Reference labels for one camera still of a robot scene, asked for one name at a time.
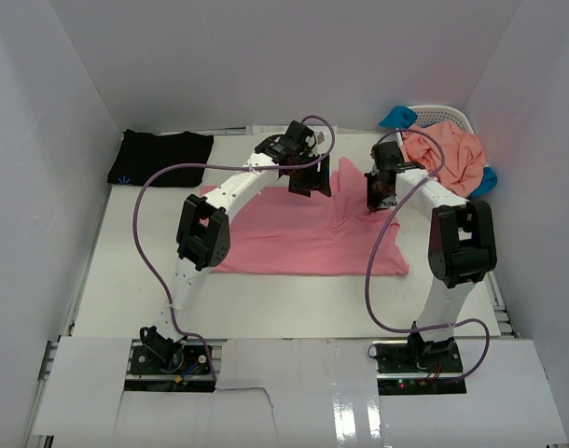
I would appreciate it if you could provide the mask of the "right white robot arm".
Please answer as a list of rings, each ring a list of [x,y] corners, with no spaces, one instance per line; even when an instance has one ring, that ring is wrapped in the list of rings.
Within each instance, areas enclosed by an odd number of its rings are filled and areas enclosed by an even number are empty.
[[[475,285],[497,263],[491,207],[470,202],[445,188],[415,161],[405,161],[395,142],[372,147],[366,174],[371,211],[406,204],[430,222],[427,260],[433,275],[424,308],[408,336],[407,359],[431,371],[455,348],[454,325]]]

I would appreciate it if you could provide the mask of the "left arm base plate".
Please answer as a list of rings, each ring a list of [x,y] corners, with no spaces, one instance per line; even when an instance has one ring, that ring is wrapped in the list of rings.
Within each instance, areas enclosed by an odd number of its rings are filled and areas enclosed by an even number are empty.
[[[138,343],[130,353],[124,389],[130,392],[212,393],[215,380],[200,343],[181,344],[167,364]]]

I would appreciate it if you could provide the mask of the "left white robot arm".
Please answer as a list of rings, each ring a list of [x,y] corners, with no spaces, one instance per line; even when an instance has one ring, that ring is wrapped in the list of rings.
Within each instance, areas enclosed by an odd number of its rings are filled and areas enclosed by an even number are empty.
[[[162,336],[176,342],[195,338],[203,346],[207,345],[201,335],[186,330],[186,309],[198,299],[208,274],[225,260],[231,246],[231,222],[264,188],[286,176],[288,190],[292,193],[309,197],[318,191],[325,196],[331,195],[329,154],[335,145],[335,132],[329,123],[325,123],[330,144],[322,152],[324,134],[307,126],[306,122],[311,119],[326,122],[315,115],[291,121],[283,134],[262,140],[241,166],[179,163],[156,172],[142,186],[133,210],[132,235],[137,252],[159,280],[167,297],[167,306],[158,323],[158,332]],[[176,231],[176,283],[170,287],[141,247],[139,211],[147,188],[155,180],[172,171],[188,168],[229,171],[233,175],[202,196],[191,194],[185,198]]]

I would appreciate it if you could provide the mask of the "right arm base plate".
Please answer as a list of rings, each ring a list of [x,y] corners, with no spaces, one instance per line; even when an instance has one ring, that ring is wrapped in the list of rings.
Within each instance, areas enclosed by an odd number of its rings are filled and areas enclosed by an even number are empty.
[[[445,354],[418,360],[402,341],[375,342],[368,357],[376,363],[378,392],[381,397],[464,395],[465,380],[451,382],[463,374],[457,346]]]

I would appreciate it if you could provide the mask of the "pink t shirt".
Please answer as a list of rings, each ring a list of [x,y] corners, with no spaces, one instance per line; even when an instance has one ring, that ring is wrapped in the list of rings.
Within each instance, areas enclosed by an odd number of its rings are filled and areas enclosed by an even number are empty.
[[[330,177],[332,194],[307,198],[266,187],[231,222],[231,246],[218,273],[406,275],[387,210],[370,213],[366,179],[346,157]]]

